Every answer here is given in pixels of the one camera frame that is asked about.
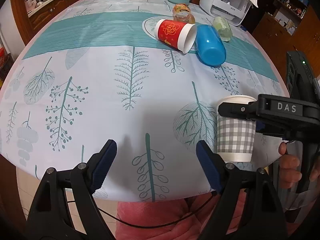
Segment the person's right hand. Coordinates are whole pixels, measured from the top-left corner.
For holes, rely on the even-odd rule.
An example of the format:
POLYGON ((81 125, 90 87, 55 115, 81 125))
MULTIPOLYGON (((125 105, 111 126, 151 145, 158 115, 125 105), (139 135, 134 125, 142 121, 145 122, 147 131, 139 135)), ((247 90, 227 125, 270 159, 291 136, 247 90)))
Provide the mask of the person's right hand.
POLYGON ((286 153, 285 142, 279 145, 278 152, 281 155, 279 159, 279 185, 281 188, 290 189, 302 178, 302 174, 296 170, 300 165, 300 160, 286 153))

